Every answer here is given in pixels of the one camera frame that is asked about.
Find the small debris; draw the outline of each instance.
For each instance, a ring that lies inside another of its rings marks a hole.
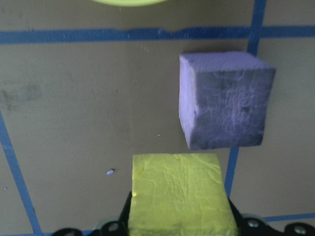
[[[115,169],[110,169],[106,174],[108,176],[112,175],[115,172]]]

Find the yellow disc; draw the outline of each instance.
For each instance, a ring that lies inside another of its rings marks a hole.
[[[166,0],[93,0],[115,6],[145,6]]]

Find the screw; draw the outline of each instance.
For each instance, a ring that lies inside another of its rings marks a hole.
[[[304,229],[302,226],[294,226],[294,231],[299,235],[305,235],[306,229]]]
[[[248,220],[247,224],[251,227],[251,228],[257,228],[259,226],[259,222],[256,220]]]
[[[116,231],[118,228],[119,228],[119,224],[113,223],[110,226],[108,226],[108,231],[113,232],[113,231]]]
[[[71,232],[65,234],[64,236],[75,236],[75,232],[74,232],[74,231],[71,231]]]

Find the beige wall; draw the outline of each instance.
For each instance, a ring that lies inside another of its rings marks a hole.
[[[249,26],[252,8],[248,0],[169,0],[140,8],[2,0],[0,30]],[[313,12],[311,0],[268,0],[264,24],[311,25]],[[91,230],[119,215],[131,189],[133,154],[189,152],[178,119],[179,54],[244,51],[247,43],[0,45],[0,110],[43,232]],[[231,199],[241,212],[315,211],[314,45],[314,38],[260,42],[258,56],[277,74],[263,144],[240,149]],[[225,176],[229,149],[210,152],[219,155]],[[30,234],[2,150],[0,162],[0,235]],[[111,168],[116,171],[107,176]]]

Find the stain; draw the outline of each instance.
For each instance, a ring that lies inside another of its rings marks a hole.
[[[28,84],[25,86],[7,86],[0,90],[0,105],[8,111],[14,111],[26,102],[36,101],[42,97],[38,84]]]

